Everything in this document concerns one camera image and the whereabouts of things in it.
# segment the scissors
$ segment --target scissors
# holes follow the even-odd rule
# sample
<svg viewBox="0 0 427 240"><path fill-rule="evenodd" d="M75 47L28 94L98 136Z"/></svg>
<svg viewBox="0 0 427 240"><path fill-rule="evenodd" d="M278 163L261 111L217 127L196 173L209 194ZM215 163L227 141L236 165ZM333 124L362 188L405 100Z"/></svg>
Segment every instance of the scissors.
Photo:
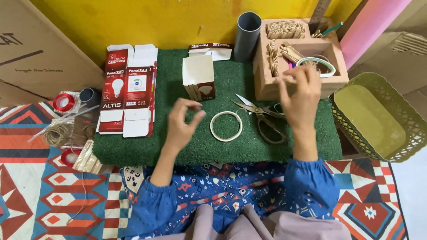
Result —
<svg viewBox="0 0 427 240"><path fill-rule="evenodd" d="M253 103L251 103L250 101L248 101L246 98L236 94L240 100L242 100L242 102L244 102L245 104L240 104L237 103L235 101L232 100L232 102L236 103L237 105L239 105L241 108L244 108L246 110L249 110L250 113L255 113L257 115L257 119L258 119L258 130L260 131L261 137L267 142L267 143L271 143L271 144L281 144L283 143L286 139L288 139L287 135L285 133L283 133L278 127L276 127L272 122L270 122L265 116L264 114L268 114L272 117L278 118L278 119L286 119L284 114L280 114L278 112L275 111L271 111L269 110L270 107L262 107L259 108L257 106L255 106ZM275 132L277 132L278 134L280 134L281 136L281 140L280 141L272 141L270 139L268 139L264 133L261 131L260 128L260 122L264 122L265 124L267 124L270 128L272 128Z"/></svg>

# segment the metal ruler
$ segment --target metal ruler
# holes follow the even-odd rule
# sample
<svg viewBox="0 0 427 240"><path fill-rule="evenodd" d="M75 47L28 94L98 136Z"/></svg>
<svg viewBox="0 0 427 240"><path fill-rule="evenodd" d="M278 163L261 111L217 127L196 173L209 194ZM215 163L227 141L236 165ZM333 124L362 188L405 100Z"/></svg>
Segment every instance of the metal ruler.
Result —
<svg viewBox="0 0 427 240"><path fill-rule="evenodd" d="M319 2L317 3L313 15L311 15L310 22L308 23L310 34L313 34L318 29L320 22L325 16L326 10L328 9L331 1L332 0L319 0Z"/></svg>

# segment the person's left hand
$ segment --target person's left hand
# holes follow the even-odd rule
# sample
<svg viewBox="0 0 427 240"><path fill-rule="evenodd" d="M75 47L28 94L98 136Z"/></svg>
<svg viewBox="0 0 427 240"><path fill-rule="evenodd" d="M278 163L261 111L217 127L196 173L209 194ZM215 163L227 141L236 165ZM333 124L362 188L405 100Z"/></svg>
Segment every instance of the person's left hand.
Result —
<svg viewBox="0 0 427 240"><path fill-rule="evenodd" d="M197 126L206 116L205 111L197 112L191 123L188 125L184 122L187 109L199 110L201 103L178 98L175 102L172 111L169 113L169 123L167 130L166 142L164 144L168 150L181 151L191 140Z"/></svg>

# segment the green artificial grass mat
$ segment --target green artificial grass mat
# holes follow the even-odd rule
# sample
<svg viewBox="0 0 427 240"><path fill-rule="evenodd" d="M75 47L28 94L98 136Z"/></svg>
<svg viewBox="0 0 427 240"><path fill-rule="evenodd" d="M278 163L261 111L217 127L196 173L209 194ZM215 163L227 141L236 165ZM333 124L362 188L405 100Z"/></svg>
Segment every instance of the green artificial grass mat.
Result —
<svg viewBox="0 0 427 240"><path fill-rule="evenodd" d="M103 164L124 166L153 166L167 135L167 116L178 97L188 98L182 86L182 58L188 50L159 50L156 83L156 111L153 135L147 138L123 138L122 135L95 135L94 154ZM204 164L210 162L258 162L283 161L292 155L293 137L290 127L284 120L274 121L289 135L281 145L264 141L257 129L255 114L238 110L239 106L231 100L242 103L235 93L243 96L257 106L270 105L271 102L258 102L254 95L252 63L238 63L234 60L214 61L216 99L202 101L202 109L207 112L190 143L179 153L176 164ZM222 111L238 113L243 122L243 131L230 142L215 139L209 129L214 115ZM231 115L223 115L214 123L215 133L228 138L237 133L239 124ZM331 105L328 99L319 103L316 114L317 149L324 160L342 158L341 145L335 129Z"/></svg>

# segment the wooden organizer box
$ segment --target wooden organizer box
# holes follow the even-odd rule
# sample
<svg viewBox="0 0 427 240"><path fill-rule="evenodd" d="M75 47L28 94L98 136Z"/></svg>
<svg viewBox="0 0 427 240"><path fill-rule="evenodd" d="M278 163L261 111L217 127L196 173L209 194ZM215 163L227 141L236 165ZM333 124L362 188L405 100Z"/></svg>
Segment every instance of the wooden organizer box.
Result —
<svg viewBox="0 0 427 240"><path fill-rule="evenodd" d="M297 23L302 23L305 28L305 38L291 39L276 39L275 46L279 48L284 42L288 42L304 57L311 57L319 54L328 58L329 62L336 68L336 73L332 77L322 79L322 95L321 98L326 98L334 91L340 89L348 82L347 68L345 67L344 58L342 56L341 47L338 43L336 33L329 33L325 38L311 38L308 29L309 18L304 19L265 19L262 20L261 33L258 47L253 60L253 71L255 81L255 98L259 101L276 101L279 100L279 89L274 83L275 77L272 77L269 69L269 54L267 45L270 39L267 38L266 25L276 21L294 20ZM325 18L329 26L332 22L329 18ZM283 76L283 72L289 69L287 59L283 57L280 49L277 52L279 77ZM289 95L295 92L295 84L287 83Z"/></svg>

